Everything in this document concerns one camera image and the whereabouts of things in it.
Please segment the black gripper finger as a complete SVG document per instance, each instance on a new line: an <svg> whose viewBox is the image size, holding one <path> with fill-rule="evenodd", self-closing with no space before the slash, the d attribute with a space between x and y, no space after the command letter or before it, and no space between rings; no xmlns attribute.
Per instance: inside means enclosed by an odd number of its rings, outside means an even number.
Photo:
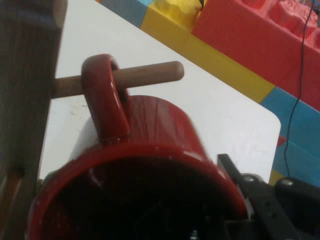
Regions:
<svg viewBox="0 0 320 240"><path fill-rule="evenodd" d="M231 177L244 197L247 218L223 218L223 240L318 240L320 238L320 189L293 177L273 186L259 175L241 174L227 154L218 166Z"/></svg>

